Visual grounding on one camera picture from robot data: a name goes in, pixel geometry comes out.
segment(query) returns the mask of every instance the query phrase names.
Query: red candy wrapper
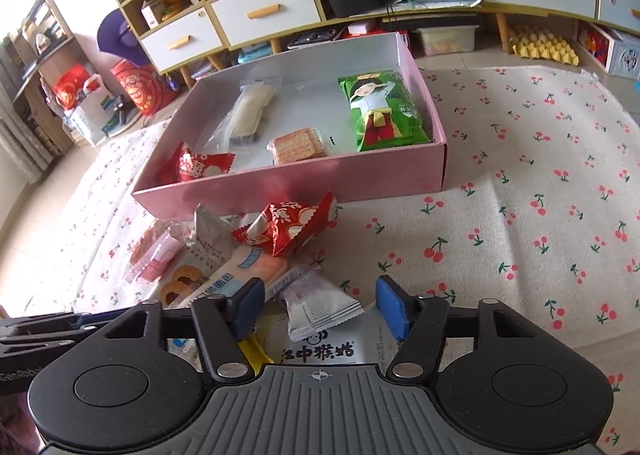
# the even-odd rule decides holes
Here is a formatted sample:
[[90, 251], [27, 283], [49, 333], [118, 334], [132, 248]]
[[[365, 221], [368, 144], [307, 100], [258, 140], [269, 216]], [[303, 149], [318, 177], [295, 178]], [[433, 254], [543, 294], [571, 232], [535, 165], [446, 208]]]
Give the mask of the red candy wrapper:
[[337, 219], [337, 206], [331, 192], [318, 206], [302, 202], [269, 204], [252, 224], [236, 229], [232, 235], [238, 242], [270, 251], [273, 257], [290, 257]]
[[180, 142], [172, 158], [162, 167], [158, 179], [162, 184], [172, 184], [226, 174], [234, 158], [234, 154], [194, 154], [187, 144]]

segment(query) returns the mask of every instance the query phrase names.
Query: pink box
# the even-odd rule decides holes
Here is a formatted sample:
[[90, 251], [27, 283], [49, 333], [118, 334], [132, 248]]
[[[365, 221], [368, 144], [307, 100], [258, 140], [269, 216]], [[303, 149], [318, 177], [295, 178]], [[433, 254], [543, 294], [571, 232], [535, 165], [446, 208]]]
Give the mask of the pink box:
[[[433, 143], [340, 153], [354, 150], [355, 143], [338, 77], [380, 70], [400, 71]], [[229, 174], [158, 186], [158, 171], [179, 142], [201, 142], [201, 134], [230, 111], [241, 84], [268, 79], [282, 81], [277, 95], [282, 101], [274, 99], [273, 111], [287, 116], [267, 114], [260, 124], [265, 135], [239, 154]], [[337, 153], [267, 166], [264, 143], [303, 127], [318, 127], [325, 139], [329, 134]], [[240, 157], [247, 169], [235, 171]], [[191, 218], [200, 203], [228, 215], [261, 211], [270, 202], [316, 204], [327, 190], [339, 202], [433, 193], [442, 190], [446, 159], [444, 129], [414, 58], [398, 35], [382, 34], [280, 53], [199, 80], [158, 141], [133, 197], [156, 218], [181, 220]]]

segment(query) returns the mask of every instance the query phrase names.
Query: tiled floor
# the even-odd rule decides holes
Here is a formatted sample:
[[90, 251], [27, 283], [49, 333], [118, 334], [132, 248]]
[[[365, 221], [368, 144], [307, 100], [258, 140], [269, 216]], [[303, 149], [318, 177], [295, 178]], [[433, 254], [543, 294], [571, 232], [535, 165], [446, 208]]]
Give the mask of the tiled floor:
[[[608, 76], [588, 56], [581, 56], [582, 67], [595, 72], [622, 105], [640, 121], [640, 93], [635, 82]], [[439, 68], [475, 68], [487, 66], [552, 65], [575, 71], [571, 66], [562, 66], [543, 60], [521, 60], [507, 55], [497, 45], [497, 37], [488, 35], [478, 38], [476, 51], [464, 54], [447, 54], [433, 58], [418, 58], [418, 64], [428, 70]], [[178, 98], [156, 116], [160, 120], [172, 114], [184, 99]], [[54, 251], [55, 223], [69, 197], [74, 192], [82, 175], [92, 164], [98, 149], [75, 148], [62, 158], [48, 177], [31, 193], [22, 209], [17, 223], [0, 250], [0, 303], [10, 315], [21, 315], [31, 297], [30, 285], [46, 275], [45, 258]]]

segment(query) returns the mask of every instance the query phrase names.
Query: tablecloth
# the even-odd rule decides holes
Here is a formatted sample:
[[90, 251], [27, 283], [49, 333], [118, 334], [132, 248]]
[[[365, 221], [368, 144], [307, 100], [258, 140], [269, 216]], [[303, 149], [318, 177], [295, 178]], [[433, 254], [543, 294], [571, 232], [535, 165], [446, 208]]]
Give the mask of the tablecloth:
[[[609, 377], [615, 406], [599, 446], [637, 447], [638, 126], [598, 82], [562, 70], [424, 76], [449, 140], [444, 191], [340, 204], [337, 225], [300, 254], [363, 303], [384, 273], [454, 305], [504, 301]], [[152, 220], [130, 185], [162, 125], [100, 152], [62, 215], [32, 313], [125, 307], [153, 290], [118, 276]]]

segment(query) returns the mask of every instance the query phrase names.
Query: egg tray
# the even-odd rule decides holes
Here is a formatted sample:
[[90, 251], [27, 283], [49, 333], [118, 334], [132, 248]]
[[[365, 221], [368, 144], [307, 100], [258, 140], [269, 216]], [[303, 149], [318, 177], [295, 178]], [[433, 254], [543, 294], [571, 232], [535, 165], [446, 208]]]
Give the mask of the egg tray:
[[580, 58], [562, 36], [538, 26], [511, 26], [509, 42], [520, 58], [545, 58], [574, 66], [580, 63]]

